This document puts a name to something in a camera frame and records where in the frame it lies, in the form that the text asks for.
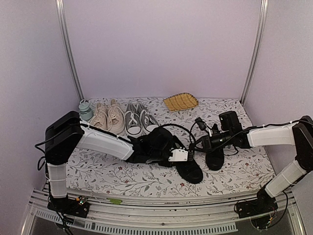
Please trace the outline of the black front canvas sneaker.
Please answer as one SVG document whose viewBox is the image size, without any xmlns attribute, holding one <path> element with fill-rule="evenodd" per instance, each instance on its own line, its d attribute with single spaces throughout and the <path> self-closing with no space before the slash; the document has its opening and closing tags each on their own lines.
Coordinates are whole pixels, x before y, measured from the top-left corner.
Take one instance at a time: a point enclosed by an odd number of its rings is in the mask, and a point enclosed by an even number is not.
<svg viewBox="0 0 313 235">
<path fill-rule="evenodd" d="M 171 165 L 176 167 L 182 179 L 191 184 L 199 184 L 203 180 L 203 172 L 194 159 L 191 161 L 172 162 Z"/>
</svg>

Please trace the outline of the black canvas sneaker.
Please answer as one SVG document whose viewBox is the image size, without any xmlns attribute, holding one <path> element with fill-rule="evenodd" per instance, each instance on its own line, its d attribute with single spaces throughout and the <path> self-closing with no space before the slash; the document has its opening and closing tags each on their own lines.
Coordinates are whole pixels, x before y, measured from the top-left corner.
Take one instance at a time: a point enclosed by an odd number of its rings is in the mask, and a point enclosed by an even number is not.
<svg viewBox="0 0 313 235">
<path fill-rule="evenodd" d="M 191 184 L 199 184 L 203 180 L 203 172 L 194 159 L 191 161 L 172 162 L 171 165 L 176 167 L 182 179 Z"/>
<path fill-rule="evenodd" d="M 220 133 L 217 124 L 212 126 L 213 134 Z M 212 171 L 218 171 L 224 164 L 224 150 L 223 148 L 217 149 L 213 152 L 206 153 L 205 162 L 208 168 Z"/>
</svg>

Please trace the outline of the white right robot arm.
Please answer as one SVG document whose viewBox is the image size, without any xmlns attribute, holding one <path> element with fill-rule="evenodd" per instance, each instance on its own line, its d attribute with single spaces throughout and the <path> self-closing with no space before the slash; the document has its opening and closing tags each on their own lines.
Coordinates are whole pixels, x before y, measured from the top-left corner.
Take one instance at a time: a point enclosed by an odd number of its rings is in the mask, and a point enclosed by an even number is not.
<svg viewBox="0 0 313 235">
<path fill-rule="evenodd" d="M 220 127 L 213 125 L 208 128 L 201 118 L 197 118 L 195 123 L 208 134 L 190 144 L 192 150 L 206 154 L 206 163 L 211 170 L 222 167 L 224 148 L 227 145 L 240 149 L 271 145 L 295 146 L 294 160 L 257 192 L 255 200 L 235 205 L 235 212 L 240 218 L 277 210 L 276 196 L 313 169 L 313 120 L 310 116 L 303 116 L 288 123 L 251 126 L 246 129 L 242 128 L 235 111 L 219 114 L 219 120 Z"/>
</svg>

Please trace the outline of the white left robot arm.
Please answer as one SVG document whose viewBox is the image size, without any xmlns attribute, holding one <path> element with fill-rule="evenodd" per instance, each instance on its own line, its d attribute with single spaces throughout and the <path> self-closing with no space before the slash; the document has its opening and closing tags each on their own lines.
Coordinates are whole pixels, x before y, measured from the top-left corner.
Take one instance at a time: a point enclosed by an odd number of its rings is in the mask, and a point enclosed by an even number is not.
<svg viewBox="0 0 313 235">
<path fill-rule="evenodd" d="M 193 160 L 178 138 L 163 127 L 137 138 L 121 137 L 81 120 L 78 112 L 70 111 L 47 127 L 44 145 L 45 169 L 49 181 L 49 208 L 61 213 L 87 213 L 85 197 L 69 199 L 66 187 L 66 164 L 76 148 L 108 154 L 130 163 L 186 163 Z"/>
</svg>

